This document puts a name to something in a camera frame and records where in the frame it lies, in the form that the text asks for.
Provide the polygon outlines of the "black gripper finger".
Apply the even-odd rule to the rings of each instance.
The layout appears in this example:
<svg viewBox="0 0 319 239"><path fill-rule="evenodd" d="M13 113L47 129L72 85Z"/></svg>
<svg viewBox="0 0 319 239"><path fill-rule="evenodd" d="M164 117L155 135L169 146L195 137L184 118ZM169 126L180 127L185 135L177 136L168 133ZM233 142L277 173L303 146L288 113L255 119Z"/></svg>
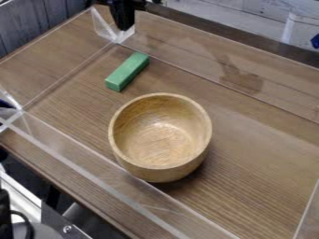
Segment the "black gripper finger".
<svg viewBox="0 0 319 239"><path fill-rule="evenodd" d="M135 24L135 7L131 0L109 0L109 10L117 28L127 31Z"/></svg>

